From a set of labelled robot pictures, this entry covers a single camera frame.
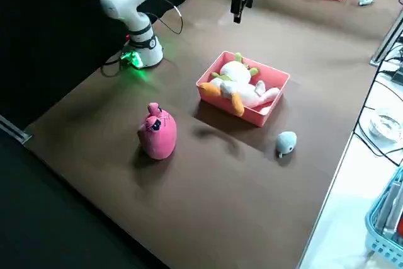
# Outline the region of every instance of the black backdrop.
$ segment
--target black backdrop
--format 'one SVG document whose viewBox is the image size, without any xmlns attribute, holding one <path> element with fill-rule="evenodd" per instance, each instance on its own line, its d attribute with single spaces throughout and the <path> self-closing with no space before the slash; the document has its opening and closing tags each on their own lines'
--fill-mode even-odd
<svg viewBox="0 0 403 269">
<path fill-rule="evenodd" d="M 105 16 L 99 0 L 0 1 L 0 114 L 22 129 L 125 41 L 124 25 Z M 169 9 L 161 0 L 140 7 L 158 16 Z"/>
</svg>

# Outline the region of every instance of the tabletop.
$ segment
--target tabletop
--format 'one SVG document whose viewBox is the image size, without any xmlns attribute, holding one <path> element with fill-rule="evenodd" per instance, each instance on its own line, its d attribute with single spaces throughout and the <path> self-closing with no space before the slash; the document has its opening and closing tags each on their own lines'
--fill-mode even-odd
<svg viewBox="0 0 403 269">
<path fill-rule="evenodd" d="M 396 65 L 385 62 L 382 70 L 396 70 Z M 376 79 L 403 98 L 403 87 L 390 82 L 388 76 L 380 74 Z M 365 105 L 403 112 L 401 100 L 378 83 L 374 83 Z M 364 108 L 360 121 L 363 130 L 374 140 L 367 131 L 371 113 L 371 109 Z M 358 126 L 356 132 L 361 134 Z M 388 152 L 401 147 L 403 142 L 398 142 L 381 150 Z M 403 152 L 389 156 L 400 163 Z M 396 169 L 388 159 L 374 155 L 357 136 L 351 135 L 302 258 L 301 269 L 395 268 L 376 254 L 368 257 L 365 215 Z"/>
</svg>

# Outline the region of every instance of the white mouse plush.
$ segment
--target white mouse plush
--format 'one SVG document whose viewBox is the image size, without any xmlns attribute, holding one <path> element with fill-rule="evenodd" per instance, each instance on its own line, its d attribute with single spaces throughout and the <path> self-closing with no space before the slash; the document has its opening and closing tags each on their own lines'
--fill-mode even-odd
<svg viewBox="0 0 403 269">
<path fill-rule="evenodd" d="M 248 69 L 241 63 L 240 54 L 236 55 L 236 59 L 236 61 L 226 63 L 221 68 L 220 74 L 212 73 L 214 79 L 209 83 L 201 83 L 200 87 L 210 95 L 230 99 L 236 115 L 241 117 L 245 112 L 245 106 L 254 108 L 273 101 L 280 90 L 278 88 L 266 90 L 266 85 L 262 80 L 258 81 L 255 86 L 249 84 L 252 76 L 259 72 L 258 69 Z"/>
</svg>

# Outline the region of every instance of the blue basket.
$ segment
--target blue basket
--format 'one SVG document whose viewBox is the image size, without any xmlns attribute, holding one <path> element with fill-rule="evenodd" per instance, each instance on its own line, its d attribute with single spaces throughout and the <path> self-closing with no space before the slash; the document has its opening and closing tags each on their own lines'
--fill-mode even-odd
<svg viewBox="0 0 403 269">
<path fill-rule="evenodd" d="M 396 178 L 400 178 L 403 174 L 403 167 L 400 167 L 390 179 L 385 190 L 372 205 L 370 211 L 365 216 L 365 225 L 368 234 L 365 240 L 365 246 L 383 256 L 386 260 L 394 264 L 397 268 L 403 268 L 403 247 L 395 242 L 385 238 L 375 230 L 375 223 L 380 212 L 381 206 Z"/>
</svg>

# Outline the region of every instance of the pink bird plush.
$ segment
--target pink bird plush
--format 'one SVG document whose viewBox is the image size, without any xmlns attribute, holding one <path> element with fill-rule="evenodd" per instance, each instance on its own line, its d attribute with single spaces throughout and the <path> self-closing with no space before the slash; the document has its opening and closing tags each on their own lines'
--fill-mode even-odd
<svg viewBox="0 0 403 269">
<path fill-rule="evenodd" d="M 152 159 L 166 159 L 176 145 L 175 120 L 158 103 L 150 103 L 148 110 L 150 114 L 137 132 L 140 144 Z"/>
</svg>

